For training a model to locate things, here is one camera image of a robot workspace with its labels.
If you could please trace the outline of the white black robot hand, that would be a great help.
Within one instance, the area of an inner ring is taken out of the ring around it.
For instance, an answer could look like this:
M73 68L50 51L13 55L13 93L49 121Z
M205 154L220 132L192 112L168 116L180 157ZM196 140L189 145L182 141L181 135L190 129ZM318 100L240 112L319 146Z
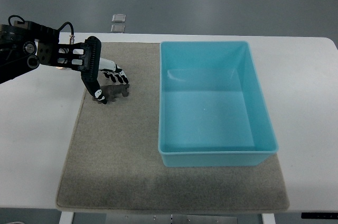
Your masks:
M101 41L95 36L90 36L85 40L85 44L90 48L89 52L87 50L84 51L86 58L88 58L89 69L81 72L81 79L94 100L102 104L107 103L107 98L97 79L98 72L110 79L115 89L120 90L124 97L128 96L128 78L123 69L115 62L101 58Z

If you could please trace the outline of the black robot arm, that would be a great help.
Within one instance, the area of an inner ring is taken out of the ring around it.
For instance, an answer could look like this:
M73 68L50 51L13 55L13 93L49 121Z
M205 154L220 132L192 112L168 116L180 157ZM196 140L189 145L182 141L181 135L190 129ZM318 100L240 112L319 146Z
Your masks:
M40 65L65 66L79 71L83 82L93 82L97 77L100 50L101 42L95 37L76 43L70 22L53 29L11 15L8 23L1 25L1 83Z

